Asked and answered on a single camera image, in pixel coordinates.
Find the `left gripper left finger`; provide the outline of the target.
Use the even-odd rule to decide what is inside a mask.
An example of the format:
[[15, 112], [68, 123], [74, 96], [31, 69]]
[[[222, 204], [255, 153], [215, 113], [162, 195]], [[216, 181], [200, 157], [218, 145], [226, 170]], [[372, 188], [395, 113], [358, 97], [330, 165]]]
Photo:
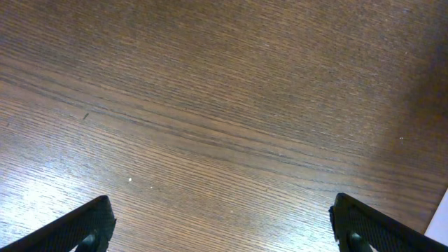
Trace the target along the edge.
[[101, 195], [1, 250], [106, 252], [115, 226], [109, 197]]

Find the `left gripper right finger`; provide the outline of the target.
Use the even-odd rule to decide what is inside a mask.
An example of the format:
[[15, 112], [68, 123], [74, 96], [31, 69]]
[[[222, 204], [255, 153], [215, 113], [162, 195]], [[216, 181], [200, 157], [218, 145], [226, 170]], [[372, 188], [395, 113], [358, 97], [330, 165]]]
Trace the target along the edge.
[[340, 251], [447, 252], [447, 246], [345, 194], [329, 209]]

